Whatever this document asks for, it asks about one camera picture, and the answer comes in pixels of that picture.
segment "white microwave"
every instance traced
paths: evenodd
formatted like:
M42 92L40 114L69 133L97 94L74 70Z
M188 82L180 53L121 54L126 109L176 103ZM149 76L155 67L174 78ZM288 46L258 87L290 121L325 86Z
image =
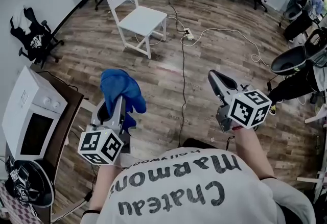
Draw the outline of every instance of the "white microwave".
M66 100L26 66L11 92L2 127L15 160L42 159Z

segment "white power cable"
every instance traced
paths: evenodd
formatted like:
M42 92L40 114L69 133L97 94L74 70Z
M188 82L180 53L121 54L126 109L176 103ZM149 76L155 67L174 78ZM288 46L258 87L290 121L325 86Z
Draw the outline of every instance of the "white power cable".
M262 61L262 63L263 63L264 65L270 67L270 65L266 64L266 63L264 62L264 60L262 60L262 58L261 58L261 54L260 54L260 51L259 51L259 48L257 47L257 45L256 45L254 42L250 41L248 38L246 38L246 37L245 37L245 36L244 36L240 31L238 31L238 30L219 29L219 28L208 28L208 29L204 30L204 31L201 33L200 38L199 38L195 43L193 43L193 44L191 44L191 45L187 45L187 44L182 43L182 39L180 40L180 43L182 43L184 46L193 46L193 45L195 45L198 41L200 41L200 39L201 39L203 33L205 33L205 32L208 31L208 30L238 32L238 33L239 33L240 35L242 35L246 40L248 40L250 43L252 43L252 44L256 47L256 49L258 50L258 54L257 54L257 55L256 55L256 54L252 54L252 55L251 55L251 59L252 59L252 61L255 62L255 63L258 63L258 62Z
M298 103L301 104L302 106L303 106L304 104L306 104L306 101L307 101L306 96L305 96L305 102L304 102L304 103L301 103L300 100L299 100L298 98L296 98L296 99L297 99Z

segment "white cloth on chair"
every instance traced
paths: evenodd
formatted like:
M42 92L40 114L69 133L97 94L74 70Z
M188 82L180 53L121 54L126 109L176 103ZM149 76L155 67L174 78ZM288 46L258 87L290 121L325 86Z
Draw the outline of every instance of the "white cloth on chair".
M12 17L12 23L15 29L20 27L27 35L31 32L30 26L32 22L25 17L24 8L25 8L24 6L20 6L16 8L14 15Z

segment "extension cord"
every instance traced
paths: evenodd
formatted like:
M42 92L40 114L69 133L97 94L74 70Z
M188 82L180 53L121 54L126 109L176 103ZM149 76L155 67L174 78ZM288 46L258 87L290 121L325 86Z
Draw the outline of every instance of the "extension cord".
M191 30L190 28L184 28L184 31L186 33L186 37L188 40L193 40L194 39L194 36L193 34L191 33Z

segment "person's feet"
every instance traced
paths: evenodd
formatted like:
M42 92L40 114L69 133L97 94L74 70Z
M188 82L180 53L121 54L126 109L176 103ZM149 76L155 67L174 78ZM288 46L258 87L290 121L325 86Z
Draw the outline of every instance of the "person's feet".
M269 114L272 115L272 116L276 115L276 104L270 106Z

